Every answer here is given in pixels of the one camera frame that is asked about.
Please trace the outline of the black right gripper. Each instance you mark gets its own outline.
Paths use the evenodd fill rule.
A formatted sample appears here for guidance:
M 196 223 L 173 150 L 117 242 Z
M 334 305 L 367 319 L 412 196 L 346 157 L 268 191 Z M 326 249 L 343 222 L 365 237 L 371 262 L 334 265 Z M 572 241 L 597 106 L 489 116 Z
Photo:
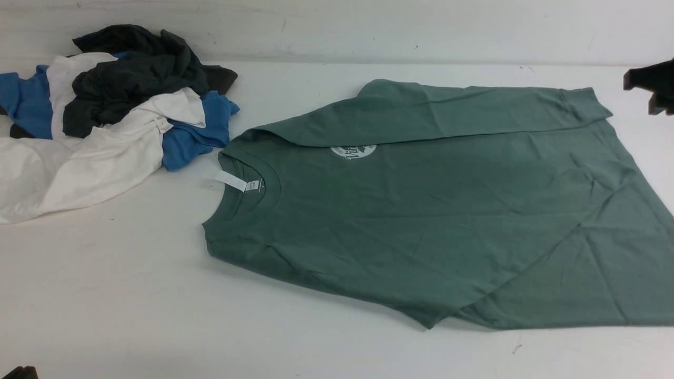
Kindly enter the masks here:
M 648 114 L 673 115 L 673 60 L 642 68 L 633 68 L 623 75 L 623 89 L 645 89 L 651 93 Z

